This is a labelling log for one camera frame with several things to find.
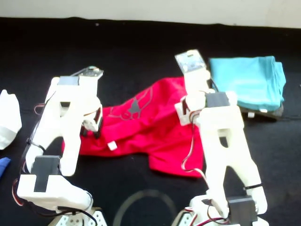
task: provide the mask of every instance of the black band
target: black band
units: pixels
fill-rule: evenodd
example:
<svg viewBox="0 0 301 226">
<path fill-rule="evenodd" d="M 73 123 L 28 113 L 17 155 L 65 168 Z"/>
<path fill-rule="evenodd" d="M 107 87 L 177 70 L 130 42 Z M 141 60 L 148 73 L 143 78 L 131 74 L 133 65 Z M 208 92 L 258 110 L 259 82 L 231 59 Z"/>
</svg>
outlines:
<svg viewBox="0 0 301 226">
<path fill-rule="evenodd" d="M 244 187 L 244 189 L 249 190 L 249 189 L 253 189 L 253 188 L 257 188 L 257 187 L 261 187 L 261 186 L 262 186 L 262 183 L 258 184 L 258 185 L 246 186 L 246 187 Z"/>
<path fill-rule="evenodd" d="M 29 145 L 34 145 L 34 146 L 39 147 L 40 149 L 42 149 L 43 152 L 46 151 L 44 147 L 42 147 L 41 145 L 38 145 L 38 144 L 34 143 L 34 142 L 33 142 L 31 139 L 29 139 L 29 138 L 27 138 L 26 143 L 29 144 Z"/>
</svg>

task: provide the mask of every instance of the red wire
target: red wire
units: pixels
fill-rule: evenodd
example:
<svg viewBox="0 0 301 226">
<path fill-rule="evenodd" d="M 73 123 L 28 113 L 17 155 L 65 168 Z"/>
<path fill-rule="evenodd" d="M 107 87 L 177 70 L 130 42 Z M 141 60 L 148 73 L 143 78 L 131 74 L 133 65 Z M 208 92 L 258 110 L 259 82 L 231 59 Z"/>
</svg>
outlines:
<svg viewBox="0 0 301 226">
<path fill-rule="evenodd" d="M 195 225 L 195 226 L 203 226 L 203 225 L 206 225 L 206 224 L 208 224 L 208 223 L 210 223 L 210 222 L 217 221 L 217 220 L 223 220 L 223 218 L 212 218 L 212 219 L 208 219 L 208 220 L 206 220 L 206 221 L 204 221 L 204 222 L 202 222 L 202 223 L 199 223 L 199 224 L 197 224 L 197 225 Z"/>
</svg>

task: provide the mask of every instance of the white tag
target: white tag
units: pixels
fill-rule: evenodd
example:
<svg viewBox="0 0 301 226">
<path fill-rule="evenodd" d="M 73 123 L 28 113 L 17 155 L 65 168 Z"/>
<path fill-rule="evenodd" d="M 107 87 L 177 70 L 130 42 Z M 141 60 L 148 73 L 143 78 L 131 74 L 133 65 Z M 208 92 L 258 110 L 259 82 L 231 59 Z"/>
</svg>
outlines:
<svg viewBox="0 0 301 226">
<path fill-rule="evenodd" d="M 254 118 L 255 113 L 254 112 L 248 112 L 248 118 Z"/>
<path fill-rule="evenodd" d="M 110 143 L 108 143 L 108 147 L 111 151 L 114 151 L 115 149 L 117 149 L 117 144 L 115 141 L 111 141 Z"/>
</svg>

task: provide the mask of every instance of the blue object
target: blue object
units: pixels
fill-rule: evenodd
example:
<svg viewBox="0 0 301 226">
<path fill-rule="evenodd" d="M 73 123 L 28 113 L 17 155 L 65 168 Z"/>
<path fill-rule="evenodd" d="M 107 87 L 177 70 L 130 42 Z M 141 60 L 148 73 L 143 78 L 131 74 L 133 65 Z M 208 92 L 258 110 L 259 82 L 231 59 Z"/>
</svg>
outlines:
<svg viewBox="0 0 301 226">
<path fill-rule="evenodd" d="M 7 157 L 0 159 L 0 178 L 9 163 L 10 163 L 10 159 Z"/>
<path fill-rule="evenodd" d="M 210 66 L 219 91 L 235 91 L 241 107 L 274 111 L 284 101 L 285 75 L 273 56 L 212 58 Z"/>
</svg>

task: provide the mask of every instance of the black wire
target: black wire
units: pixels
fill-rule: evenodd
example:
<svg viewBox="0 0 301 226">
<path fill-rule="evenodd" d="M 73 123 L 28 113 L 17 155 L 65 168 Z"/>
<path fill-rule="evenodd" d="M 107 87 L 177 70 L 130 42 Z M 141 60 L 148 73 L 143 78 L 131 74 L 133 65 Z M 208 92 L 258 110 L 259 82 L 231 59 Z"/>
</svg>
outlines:
<svg viewBox="0 0 301 226">
<path fill-rule="evenodd" d="M 218 90 L 218 88 L 217 88 L 217 85 L 215 84 L 214 80 L 213 80 L 212 78 L 210 78 L 210 80 L 211 80 L 212 84 L 215 86 L 215 88 L 216 88 L 216 91 L 218 91 L 218 92 L 219 92 L 219 90 Z"/>
<path fill-rule="evenodd" d="M 220 223 L 220 222 L 217 222 L 218 220 L 214 220 L 214 219 L 212 219 L 212 217 L 209 215 L 209 208 L 210 208 L 210 206 L 212 206 L 212 205 L 208 205 L 208 209 L 207 209 L 207 216 L 208 216 L 208 218 L 211 220 L 211 222 L 215 222 L 215 223 L 217 223 L 217 224 L 219 224 L 219 225 L 227 225 L 228 223 Z"/>
<path fill-rule="evenodd" d="M 44 218 L 55 218 L 55 217 L 58 217 L 58 216 L 62 216 L 62 215 L 66 215 L 68 213 L 72 213 L 73 215 L 76 214 L 76 212 L 80 212 L 80 213 L 83 213 L 85 214 L 86 216 L 88 216 L 90 219 L 92 219 L 94 222 L 95 222 L 95 226 L 98 225 L 96 219 L 91 215 L 89 214 L 88 212 L 84 211 L 84 210 L 81 210 L 81 209 L 76 209 L 76 208 L 67 208 L 66 210 L 60 212 L 60 213 L 52 213 L 52 214 L 46 214 L 46 213 L 41 213 L 41 212 L 38 212 L 35 210 L 35 205 L 33 206 L 33 204 L 31 203 L 27 203 L 25 206 L 27 206 L 31 211 L 33 211 L 35 214 L 41 216 L 41 217 L 44 217 Z"/>
</svg>

